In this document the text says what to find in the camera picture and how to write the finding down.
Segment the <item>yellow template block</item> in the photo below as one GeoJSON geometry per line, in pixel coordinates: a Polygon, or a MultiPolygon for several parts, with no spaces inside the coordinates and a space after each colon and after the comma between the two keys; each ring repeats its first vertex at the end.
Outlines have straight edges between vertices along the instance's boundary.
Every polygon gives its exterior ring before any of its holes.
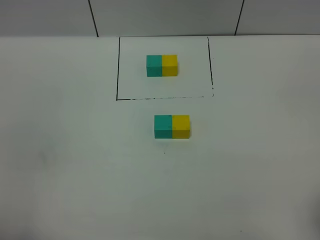
{"type": "Polygon", "coordinates": [[[178,56],[162,55],[162,76],[176,77],[178,75],[178,56]]]}

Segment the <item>teal template block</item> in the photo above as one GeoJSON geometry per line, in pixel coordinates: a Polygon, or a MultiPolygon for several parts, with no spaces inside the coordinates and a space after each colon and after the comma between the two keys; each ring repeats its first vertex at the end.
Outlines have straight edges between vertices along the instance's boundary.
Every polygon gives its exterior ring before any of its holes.
{"type": "Polygon", "coordinates": [[[162,74],[162,55],[146,56],[146,75],[147,77],[161,77],[162,74]]]}

